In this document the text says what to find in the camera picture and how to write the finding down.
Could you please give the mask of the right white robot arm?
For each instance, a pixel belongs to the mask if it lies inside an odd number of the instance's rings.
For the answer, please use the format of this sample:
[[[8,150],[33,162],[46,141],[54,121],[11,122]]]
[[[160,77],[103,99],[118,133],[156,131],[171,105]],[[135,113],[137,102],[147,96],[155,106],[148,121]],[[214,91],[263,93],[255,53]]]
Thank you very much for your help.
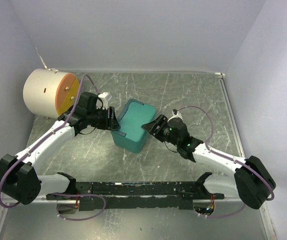
[[[276,183],[258,157],[242,158],[208,146],[189,134],[187,125],[179,116],[167,118],[160,115],[141,127],[160,142],[174,145],[182,158],[212,166],[230,176],[230,180],[222,182],[223,185],[236,191],[248,207],[257,210],[264,202],[274,199]]]

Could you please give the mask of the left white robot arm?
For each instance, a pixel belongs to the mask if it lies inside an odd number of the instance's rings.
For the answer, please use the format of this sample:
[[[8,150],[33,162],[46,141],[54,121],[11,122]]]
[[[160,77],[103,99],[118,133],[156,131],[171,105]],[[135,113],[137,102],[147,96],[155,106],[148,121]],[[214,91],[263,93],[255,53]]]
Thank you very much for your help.
[[[38,175],[37,172],[60,147],[91,126],[98,130],[114,131],[120,128],[115,109],[109,106],[109,92],[83,92],[77,102],[60,115],[53,126],[37,141],[16,155],[0,159],[0,205],[2,194],[28,205],[40,195],[59,195],[66,200],[77,194],[76,179],[58,172]]]

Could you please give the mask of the teal medicine kit box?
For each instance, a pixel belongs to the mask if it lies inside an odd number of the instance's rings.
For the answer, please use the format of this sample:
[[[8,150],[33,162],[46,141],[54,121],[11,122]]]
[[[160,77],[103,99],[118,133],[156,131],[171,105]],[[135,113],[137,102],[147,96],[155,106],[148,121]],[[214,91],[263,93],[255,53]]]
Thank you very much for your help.
[[[154,106],[130,99],[117,118],[120,128],[111,132],[114,144],[134,154],[140,153],[148,138],[142,125],[152,122],[156,115]]]

